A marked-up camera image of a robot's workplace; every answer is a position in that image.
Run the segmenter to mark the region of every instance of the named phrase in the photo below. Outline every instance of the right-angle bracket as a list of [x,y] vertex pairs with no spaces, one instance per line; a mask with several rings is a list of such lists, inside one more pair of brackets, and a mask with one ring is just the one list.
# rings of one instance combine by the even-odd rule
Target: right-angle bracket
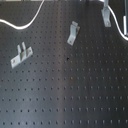
[[104,0],[104,8],[101,11],[105,27],[111,27],[110,10],[108,8],[108,2],[109,0]]
[[24,60],[26,60],[31,55],[33,55],[32,48],[29,47],[28,49],[26,49],[26,46],[25,46],[24,42],[22,43],[22,47],[23,47],[23,52],[21,52],[20,45],[17,46],[18,55],[16,57],[14,57],[13,59],[11,59],[12,68],[15,68],[17,65],[19,65]]
[[77,36],[79,30],[80,30],[80,27],[78,26],[78,23],[72,21],[72,24],[70,26],[70,36],[67,41],[68,44],[70,44],[70,45],[74,44],[74,41],[76,39],[76,36]]

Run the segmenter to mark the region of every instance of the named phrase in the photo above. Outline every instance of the cable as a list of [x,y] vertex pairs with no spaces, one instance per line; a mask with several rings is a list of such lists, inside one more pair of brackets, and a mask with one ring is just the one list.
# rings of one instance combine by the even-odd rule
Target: cable
[[[38,10],[37,10],[37,13],[36,13],[35,16],[33,17],[33,19],[32,19],[28,24],[26,24],[26,25],[24,25],[24,26],[16,26],[16,25],[11,24],[11,23],[9,23],[8,21],[3,20],[3,19],[0,19],[0,22],[1,22],[1,23],[4,23],[4,24],[6,24],[6,25],[8,25],[8,26],[10,26],[10,27],[12,27],[12,28],[14,28],[14,29],[17,29],[17,30],[25,29],[25,28],[29,27],[29,26],[34,22],[34,20],[36,19],[36,17],[38,16],[38,14],[39,14],[39,12],[40,12],[40,9],[41,9],[43,3],[44,3],[44,0],[42,0],[41,4],[40,4],[40,6],[39,6],[39,8],[38,8]],[[118,21],[117,21],[117,18],[116,18],[116,15],[115,15],[114,11],[111,9],[110,6],[108,6],[108,9],[110,10],[110,12],[111,12],[111,14],[112,14],[112,16],[113,16],[113,18],[114,18],[114,20],[115,20],[115,23],[116,23],[116,26],[117,26],[117,29],[118,29],[120,35],[121,35],[125,40],[128,41],[128,37],[126,37],[126,36],[121,32],[121,30],[120,30],[120,27],[119,27],[119,24],[118,24]]]
[[29,26],[33,23],[33,21],[36,19],[37,15],[38,15],[39,12],[40,12],[40,9],[41,9],[43,3],[44,3],[44,0],[42,0],[42,2],[41,2],[41,4],[40,4],[40,6],[39,6],[39,8],[38,8],[38,10],[37,10],[37,12],[36,12],[36,14],[35,14],[35,16],[33,17],[33,19],[32,19],[28,24],[26,24],[26,25],[24,25],[24,26],[16,26],[16,25],[11,24],[11,23],[9,23],[8,21],[3,20],[3,19],[0,19],[0,22],[1,22],[1,23],[4,23],[4,24],[6,24],[6,25],[8,25],[8,26],[10,26],[10,27],[12,27],[12,28],[14,28],[14,29],[17,29],[17,30],[25,29],[25,28],[29,27]]
[[112,16],[113,16],[113,18],[114,18],[114,20],[115,20],[115,23],[116,23],[116,26],[117,26],[117,29],[118,29],[120,35],[121,35],[126,41],[128,41],[128,37],[126,37],[126,36],[121,32],[121,30],[120,30],[120,27],[119,27],[119,24],[118,24],[118,21],[117,21],[117,18],[116,18],[116,15],[115,15],[114,11],[112,10],[112,8],[111,8],[110,6],[108,6],[108,9],[110,10],[110,12],[111,12],[111,14],[112,14]]

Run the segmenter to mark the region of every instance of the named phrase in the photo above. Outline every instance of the silver metal bracket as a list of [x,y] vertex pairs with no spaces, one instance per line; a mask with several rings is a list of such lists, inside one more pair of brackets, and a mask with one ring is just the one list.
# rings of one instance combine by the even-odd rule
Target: silver metal bracket
[[77,36],[79,30],[80,30],[80,27],[78,26],[78,23],[72,21],[72,24],[70,26],[70,36],[67,41],[68,44],[70,44],[70,45],[74,44],[74,41],[76,39],[76,36]]
[[16,57],[14,57],[13,59],[11,59],[12,68],[15,68],[17,65],[19,65],[24,60],[26,60],[31,55],[33,55],[32,48],[29,47],[28,49],[26,49],[26,46],[25,46],[24,42],[22,43],[22,47],[23,47],[23,52],[21,52],[20,45],[17,46],[18,55]]
[[105,27],[111,27],[110,10],[108,8],[108,2],[109,0],[104,0],[104,8],[101,11]]

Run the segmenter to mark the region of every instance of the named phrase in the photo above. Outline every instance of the black metal plate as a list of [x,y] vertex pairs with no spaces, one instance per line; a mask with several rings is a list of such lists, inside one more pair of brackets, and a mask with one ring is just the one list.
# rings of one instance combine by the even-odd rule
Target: black metal plate
[[[112,0],[121,28],[122,0]],[[0,18],[28,23],[40,2],[7,2]],[[45,2],[22,31],[0,24],[0,128],[127,128],[128,43],[105,28],[100,2]],[[81,27],[67,44],[72,21]],[[17,45],[34,55],[11,69]]]

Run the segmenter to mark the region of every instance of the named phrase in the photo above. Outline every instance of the screw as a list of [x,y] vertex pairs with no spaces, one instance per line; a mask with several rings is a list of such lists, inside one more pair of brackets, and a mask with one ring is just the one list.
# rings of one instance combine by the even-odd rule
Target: screw
[[14,59],[12,60],[12,63],[15,63],[15,60]]

